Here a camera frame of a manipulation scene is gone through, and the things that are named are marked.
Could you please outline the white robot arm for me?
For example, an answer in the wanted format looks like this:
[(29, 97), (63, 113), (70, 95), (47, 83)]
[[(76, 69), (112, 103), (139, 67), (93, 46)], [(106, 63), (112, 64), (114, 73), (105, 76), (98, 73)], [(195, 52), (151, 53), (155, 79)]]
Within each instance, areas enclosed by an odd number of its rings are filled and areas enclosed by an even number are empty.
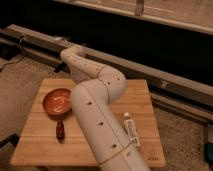
[(150, 171), (109, 109), (109, 104), (126, 90), (126, 78), (119, 70), (83, 57), (82, 46), (60, 53), (69, 69), (76, 68), (88, 79), (71, 92), (71, 106), (102, 171)]

